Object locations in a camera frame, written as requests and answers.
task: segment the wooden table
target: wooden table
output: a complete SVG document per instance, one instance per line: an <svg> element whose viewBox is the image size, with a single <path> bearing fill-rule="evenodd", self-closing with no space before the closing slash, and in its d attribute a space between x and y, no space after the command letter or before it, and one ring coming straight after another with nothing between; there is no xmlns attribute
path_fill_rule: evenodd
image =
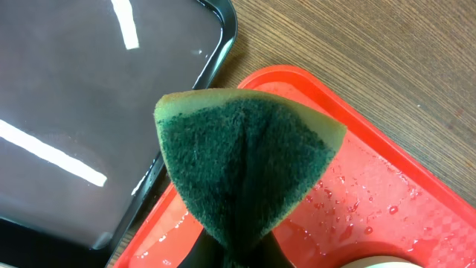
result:
<svg viewBox="0 0 476 268"><path fill-rule="evenodd" d="M476 207L474 1L233 3L238 37L214 87L300 66Z"/></svg>

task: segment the brown wooden surface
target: brown wooden surface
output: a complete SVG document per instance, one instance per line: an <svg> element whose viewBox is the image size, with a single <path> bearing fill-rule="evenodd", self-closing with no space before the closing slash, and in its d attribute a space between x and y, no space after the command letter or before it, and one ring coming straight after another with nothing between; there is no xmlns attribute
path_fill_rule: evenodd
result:
<svg viewBox="0 0 476 268"><path fill-rule="evenodd" d="M475 1L233 3L238 37L213 86L300 66L476 207Z"/></svg>

